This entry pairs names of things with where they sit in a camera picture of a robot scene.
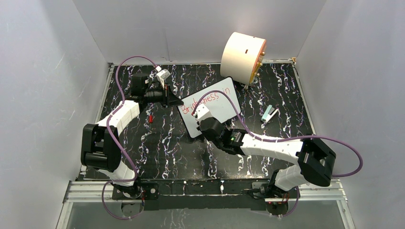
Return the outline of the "white whiteboard black frame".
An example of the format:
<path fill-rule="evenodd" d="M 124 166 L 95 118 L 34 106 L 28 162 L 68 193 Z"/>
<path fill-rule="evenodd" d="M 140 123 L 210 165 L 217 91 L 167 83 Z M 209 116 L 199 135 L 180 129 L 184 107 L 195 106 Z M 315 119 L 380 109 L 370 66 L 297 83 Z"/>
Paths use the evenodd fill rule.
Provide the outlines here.
<path fill-rule="evenodd" d="M 179 105 L 178 110 L 191 138 L 201 135 L 201 132 L 197 130 L 197 121 L 192 116 L 200 98 L 203 98 L 201 103 L 205 104 L 211 114 L 221 123 L 241 113 L 232 77 L 226 77 L 188 95 L 182 98 L 183 105 Z"/>

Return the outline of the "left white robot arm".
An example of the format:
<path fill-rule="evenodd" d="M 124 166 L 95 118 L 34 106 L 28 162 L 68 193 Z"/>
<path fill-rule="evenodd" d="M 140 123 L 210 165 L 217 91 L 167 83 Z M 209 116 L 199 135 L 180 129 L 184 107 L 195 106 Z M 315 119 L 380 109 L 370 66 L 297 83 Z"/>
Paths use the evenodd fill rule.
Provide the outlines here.
<path fill-rule="evenodd" d="M 149 104 L 159 103 L 162 107 L 182 105 L 165 80 L 170 76 L 166 69 L 154 78 L 137 73 L 131 77 L 128 92 L 123 100 L 104 119 L 95 124 L 86 124 L 82 133 L 81 163 L 107 175 L 111 184 L 130 198 L 138 198 L 143 186 L 137 175 L 135 164 L 127 166 L 122 157 L 128 158 L 119 141 L 119 135 L 137 118 Z"/>

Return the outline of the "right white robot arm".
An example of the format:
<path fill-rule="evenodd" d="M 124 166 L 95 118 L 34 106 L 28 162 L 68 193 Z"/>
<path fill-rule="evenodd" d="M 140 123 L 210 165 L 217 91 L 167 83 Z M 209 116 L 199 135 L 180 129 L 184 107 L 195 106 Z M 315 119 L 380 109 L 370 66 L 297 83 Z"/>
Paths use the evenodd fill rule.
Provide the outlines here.
<path fill-rule="evenodd" d="M 275 170 L 267 186 L 249 191 L 256 198 L 280 198 L 292 188 L 306 183 L 320 187 L 328 187 L 331 183 L 336 154 L 320 139 L 288 141 L 263 135 L 251 136 L 244 129 L 227 128 L 214 117 L 197 121 L 197 125 L 209 142 L 228 154 L 265 156 L 292 164 Z"/>

